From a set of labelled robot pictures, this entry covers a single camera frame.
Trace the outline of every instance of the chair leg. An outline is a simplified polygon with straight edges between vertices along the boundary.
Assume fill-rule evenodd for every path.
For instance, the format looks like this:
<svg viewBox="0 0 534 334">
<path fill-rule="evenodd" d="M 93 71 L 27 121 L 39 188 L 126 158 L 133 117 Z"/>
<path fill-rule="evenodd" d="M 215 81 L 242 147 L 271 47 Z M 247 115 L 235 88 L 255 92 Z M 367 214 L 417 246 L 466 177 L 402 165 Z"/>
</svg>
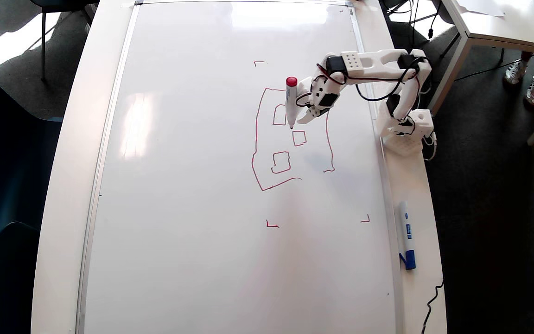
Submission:
<svg viewBox="0 0 534 334">
<path fill-rule="evenodd" d="M 449 46 L 447 46 L 446 49 L 443 51 L 443 53 L 440 55 L 441 58 L 445 57 L 445 55 L 448 53 L 448 51 L 451 49 L 451 47 L 453 46 L 454 42 L 456 42 L 457 39 L 458 39 L 458 32 L 456 33 L 456 35 L 454 35 L 453 39 L 449 43 Z"/>
<path fill-rule="evenodd" d="M 88 22 L 88 25 L 92 26 L 92 19 L 89 17 L 88 12 L 85 10 L 85 7 L 82 8 L 83 17 L 85 17 L 85 20 Z"/>
<path fill-rule="evenodd" d="M 41 70 L 41 77 L 40 80 L 43 82 L 46 80 L 45 78 L 45 29 L 46 29 L 46 13 L 43 11 L 43 27 L 42 27 L 42 37 L 40 38 L 40 70 Z"/>
</svg>

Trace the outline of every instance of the whiteboard marker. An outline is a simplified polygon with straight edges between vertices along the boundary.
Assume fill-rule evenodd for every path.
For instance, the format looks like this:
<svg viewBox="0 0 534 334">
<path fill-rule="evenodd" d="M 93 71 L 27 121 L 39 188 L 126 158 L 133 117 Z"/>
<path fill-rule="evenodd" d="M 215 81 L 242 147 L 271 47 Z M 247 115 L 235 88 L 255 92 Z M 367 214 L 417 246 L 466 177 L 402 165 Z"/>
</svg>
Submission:
<svg viewBox="0 0 534 334">
<path fill-rule="evenodd" d="M 401 260 L 405 264 L 405 269 L 415 269 L 415 251 L 413 251 L 413 234 L 411 234 L 411 223 L 409 222 L 409 214 L 407 214 L 407 202 L 399 203 L 399 216 L 401 217 L 401 225 L 403 227 L 403 235 L 405 235 L 405 257 L 399 254 Z"/>
<path fill-rule="evenodd" d="M 288 77 L 286 79 L 286 117 L 290 129 L 294 128 L 298 117 L 298 106 L 296 106 L 296 95 L 298 95 L 298 79 Z"/>
</svg>

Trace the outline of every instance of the black cable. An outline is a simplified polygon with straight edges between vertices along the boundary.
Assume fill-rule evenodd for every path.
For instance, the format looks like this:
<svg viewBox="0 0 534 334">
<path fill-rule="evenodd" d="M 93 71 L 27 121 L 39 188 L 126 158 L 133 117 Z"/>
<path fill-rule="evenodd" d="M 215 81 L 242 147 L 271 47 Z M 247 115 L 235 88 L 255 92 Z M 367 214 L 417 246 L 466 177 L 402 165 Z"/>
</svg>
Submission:
<svg viewBox="0 0 534 334">
<path fill-rule="evenodd" d="M 390 9 L 386 3 L 384 2 L 384 0 L 381 0 L 382 2 L 382 5 L 384 6 L 384 8 L 386 8 L 388 11 L 392 11 L 392 9 Z M 392 13 L 408 13 L 409 11 L 404 11 L 404 12 L 392 12 Z"/>
<path fill-rule="evenodd" d="M 325 77 L 327 77 L 328 79 L 331 79 L 333 80 L 333 82 L 335 82 L 336 84 L 340 84 L 340 85 L 344 85 L 346 82 L 347 82 L 347 78 L 345 77 L 345 74 L 343 75 L 343 78 L 345 79 L 342 83 L 338 82 L 337 80 L 331 78 L 331 76 L 329 76 L 329 74 L 327 73 L 327 70 L 324 69 L 324 67 L 322 65 L 320 65 L 319 63 L 316 64 L 316 66 L 318 67 L 318 69 L 324 74 Z"/>
<path fill-rule="evenodd" d="M 298 104 L 298 100 L 299 99 L 302 99 L 303 97 L 306 97 L 308 95 L 312 94 L 312 91 L 309 91 L 308 93 L 304 93 L 302 95 L 300 95 L 299 97 L 296 98 L 296 105 L 299 106 L 299 107 L 306 107 L 306 106 L 309 106 L 309 103 L 305 103 L 305 104 Z"/>
<path fill-rule="evenodd" d="M 434 25 L 434 21 L 436 21 L 438 13 L 440 13 L 440 6 L 442 6 L 442 1 L 438 4 L 438 8 L 436 9 L 436 15 L 434 15 L 434 18 L 432 19 L 432 24 L 430 25 L 430 29 L 428 30 L 428 39 L 432 39 L 432 36 L 434 36 L 434 29 L 432 29 L 432 26 Z"/>
<path fill-rule="evenodd" d="M 407 24 L 411 27 L 411 9 L 413 8 L 413 0 L 409 0 L 409 4 L 409 22 Z M 413 50 L 413 31 L 411 33 L 411 41 L 411 49 Z"/>
<path fill-rule="evenodd" d="M 521 60 L 522 59 L 518 59 L 518 60 L 515 60 L 515 61 L 511 61 L 510 63 L 506 63 L 504 65 L 492 67 L 489 70 L 483 70 L 483 71 L 480 71 L 480 72 L 471 73 L 471 74 L 468 74 L 468 75 L 466 75 L 464 77 L 460 77 L 458 79 L 454 79 L 454 81 L 457 82 L 458 80 L 462 80 L 462 79 L 466 79 L 466 78 L 469 78 L 469 77 L 472 77 L 472 76 L 476 76 L 477 74 L 482 74 L 482 73 L 485 73 L 485 72 L 497 70 L 498 68 L 502 68 L 502 67 L 505 67 L 505 66 L 508 66 L 508 65 L 512 65 L 512 64 L 517 63 L 517 62 L 519 62 Z"/>
<path fill-rule="evenodd" d="M 360 97 L 362 97 L 364 100 L 366 101 L 371 101 L 371 102 L 375 102 L 375 101 L 381 101 L 381 100 L 384 100 L 386 99 L 387 97 L 391 96 L 395 90 L 397 90 L 397 88 L 399 88 L 399 84 L 401 84 L 403 82 L 403 78 L 405 77 L 405 74 L 407 74 L 407 71 L 410 70 L 411 68 L 413 68 L 412 66 L 414 64 L 416 64 L 420 59 L 425 59 L 427 61 L 430 61 L 428 59 L 428 57 L 417 57 L 416 59 L 414 59 L 411 63 L 409 63 L 409 66 L 407 66 L 407 68 L 405 68 L 405 70 L 403 71 L 403 74 L 401 74 L 401 76 L 397 79 L 397 84 L 394 86 L 394 88 L 392 89 L 392 91 L 390 91 L 390 93 L 388 93 L 387 95 L 383 96 L 383 97 L 378 97 L 378 98 L 374 98 L 374 99 L 369 99 L 368 97 L 365 97 L 364 95 L 362 95 L 362 92 L 360 91 L 360 87 L 358 87 L 358 85 L 356 85 L 356 90 L 358 91 L 358 94 L 360 95 Z"/>
<path fill-rule="evenodd" d="M 415 15 L 413 15 L 413 27 L 411 29 L 411 49 L 415 46 L 415 21 L 417 20 L 417 8 L 420 6 L 420 0 L 417 0 L 417 5 L 415 5 Z"/>
<path fill-rule="evenodd" d="M 434 296 L 434 298 L 430 299 L 430 301 L 428 302 L 428 314 L 426 315 L 426 319 L 424 319 L 424 327 L 422 327 L 421 329 L 421 334 L 424 334 L 424 331 L 426 331 L 426 322 L 428 322 L 430 313 L 432 313 L 432 306 L 430 306 L 430 304 L 438 297 L 438 289 L 441 289 L 444 285 L 445 285 L 445 279 L 442 279 L 442 284 L 434 288 L 436 290 L 436 295 Z"/>
</svg>

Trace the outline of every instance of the dark blue chair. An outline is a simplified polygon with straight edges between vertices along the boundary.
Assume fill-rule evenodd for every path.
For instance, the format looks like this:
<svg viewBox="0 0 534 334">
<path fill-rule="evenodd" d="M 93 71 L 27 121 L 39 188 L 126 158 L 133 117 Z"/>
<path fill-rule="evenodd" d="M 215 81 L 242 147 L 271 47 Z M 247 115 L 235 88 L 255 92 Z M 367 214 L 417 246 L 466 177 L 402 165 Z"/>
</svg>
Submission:
<svg viewBox="0 0 534 334">
<path fill-rule="evenodd" d="M 30 333 L 38 237 L 21 222 L 0 233 L 0 334 Z"/>
<path fill-rule="evenodd" d="M 0 231 L 15 221 L 40 229 L 59 131 L 0 88 Z"/>
</svg>

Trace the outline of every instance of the white table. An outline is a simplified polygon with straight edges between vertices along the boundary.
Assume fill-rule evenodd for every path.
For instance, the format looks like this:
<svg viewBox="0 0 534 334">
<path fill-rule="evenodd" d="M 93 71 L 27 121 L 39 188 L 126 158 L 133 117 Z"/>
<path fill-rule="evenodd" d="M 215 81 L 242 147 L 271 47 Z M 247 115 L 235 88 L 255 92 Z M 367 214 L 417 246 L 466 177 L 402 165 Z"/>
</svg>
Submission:
<svg viewBox="0 0 534 334">
<path fill-rule="evenodd" d="M 369 49 L 393 47 L 377 0 L 355 2 L 360 32 Z M 76 332 L 78 288 L 85 226 L 105 131 L 108 102 L 132 8 L 122 0 L 102 0 L 83 49 L 68 102 L 44 209 L 32 301 L 32 332 Z M 375 87 L 382 93 L 385 85 Z M 417 269 L 402 270 L 402 327 L 421 332 L 442 281 L 432 199 L 421 156 L 403 158 L 385 152 L 395 206 L 407 200 L 413 218 Z M 446 332 L 444 291 L 432 304 L 430 333 Z"/>
<path fill-rule="evenodd" d="M 493 0 L 504 11 L 503 17 L 471 13 L 457 0 L 442 0 L 460 34 L 451 63 L 430 101 L 435 115 L 452 87 L 471 46 L 485 45 L 534 52 L 534 0 Z M 533 144 L 534 135 L 528 140 Z"/>
</svg>

